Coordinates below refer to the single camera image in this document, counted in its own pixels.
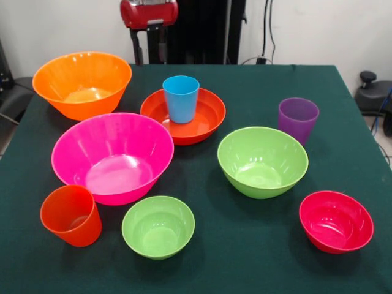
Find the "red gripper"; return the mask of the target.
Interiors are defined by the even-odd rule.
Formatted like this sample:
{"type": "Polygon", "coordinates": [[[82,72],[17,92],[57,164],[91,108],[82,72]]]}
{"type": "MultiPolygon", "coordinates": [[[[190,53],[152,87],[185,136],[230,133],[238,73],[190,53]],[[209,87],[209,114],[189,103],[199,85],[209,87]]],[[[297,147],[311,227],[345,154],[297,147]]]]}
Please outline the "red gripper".
{"type": "Polygon", "coordinates": [[[158,52],[161,63],[167,63],[167,29],[178,17],[177,1],[126,1],[120,2],[121,18],[127,28],[134,49],[135,64],[143,65],[143,52],[137,30],[148,30],[150,26],[159,28],[158,52]]]}

